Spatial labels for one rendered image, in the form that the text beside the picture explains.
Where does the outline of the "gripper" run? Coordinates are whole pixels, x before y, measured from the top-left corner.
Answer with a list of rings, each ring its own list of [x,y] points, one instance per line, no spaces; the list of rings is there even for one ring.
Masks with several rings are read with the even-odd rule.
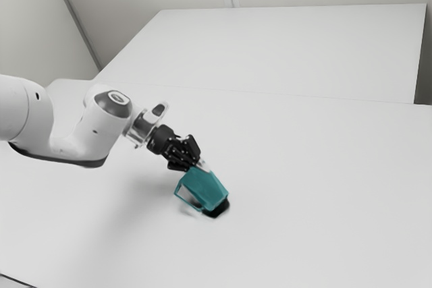
[[[165,124],[151,134],[146,148],[153,154],[167,159],[167,168],[174,171],[188,171],[191,167],[210,171],[210,166],[201,157],[201,150],[192,135],[178,140],[174,131]]]

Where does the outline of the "teal faceted mug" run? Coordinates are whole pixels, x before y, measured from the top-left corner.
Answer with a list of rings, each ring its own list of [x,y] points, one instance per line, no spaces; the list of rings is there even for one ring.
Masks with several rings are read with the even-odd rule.
[[[190,193],[196,204],[179,195],[181,188]],[[229,192],[219,179],[212,171],[207,172],[198,167],[191,167],[183,175],[178,181],[174,195],[196,211],[214,219],[230,208]]]

